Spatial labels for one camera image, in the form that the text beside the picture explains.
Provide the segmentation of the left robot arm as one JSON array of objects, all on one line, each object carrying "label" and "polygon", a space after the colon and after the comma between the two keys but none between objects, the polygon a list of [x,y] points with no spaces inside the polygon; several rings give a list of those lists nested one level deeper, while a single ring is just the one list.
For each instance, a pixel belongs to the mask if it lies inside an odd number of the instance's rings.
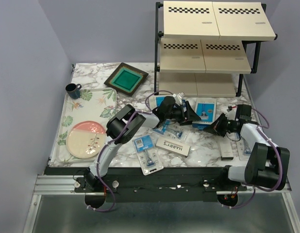
[{"label": "left robot arm", "polygon": [[99,191],[107,184],[102,177],[107,174],[109,165],[119,148],[128,143],[141,127],[156,129],[166,120],[174,120],[180,125],[191,125],[199,121],[188,101],[177,104],[172,96],[164,97],[161,104],[150,112],[136,110],[130,104],[125,105],[107,123],[107,142],[104,144],[94,163],[84,173],[85,185],[90,191]]}]

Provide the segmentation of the blue Harry's razor box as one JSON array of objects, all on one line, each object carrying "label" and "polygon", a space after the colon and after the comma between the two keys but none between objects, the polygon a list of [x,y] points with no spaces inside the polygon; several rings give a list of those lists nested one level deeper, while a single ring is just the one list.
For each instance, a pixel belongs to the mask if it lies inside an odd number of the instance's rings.
[{"label": "blue Harry's razor box", "polygon": [[195,113],[200,120],[192,123],[193,128],[199,130],[211,125],[216,118],[217,100],[215,98],[197,98]]},{"label": "blue Harry's razor box", "polygon": [[153,110],[154,108],[160,106],[160,104],[162,103],[162,101],[164,100],[165,97],[166,97],[166,95],[151,96],[149,98],[150,109]]}]

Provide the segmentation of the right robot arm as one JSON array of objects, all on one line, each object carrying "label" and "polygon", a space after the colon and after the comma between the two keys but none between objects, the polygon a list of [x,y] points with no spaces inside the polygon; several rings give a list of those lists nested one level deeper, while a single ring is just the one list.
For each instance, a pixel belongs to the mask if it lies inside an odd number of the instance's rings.
[{"label": "right robot arm", "polygon": [[228,133],[236,133],[248,143],[251,150],[246,166],[227,166],[225,174],[218,178],[218,185],[223,190],[231,189],[235,182],[252,185],[266,192],[283,190],[290,151],[275,144],[263,132],[263,127],[252,121],[251,111],[250,105],[239,104],[234,119],[228,119],[222,113],[203,129],[207,133],[222,137]]}]

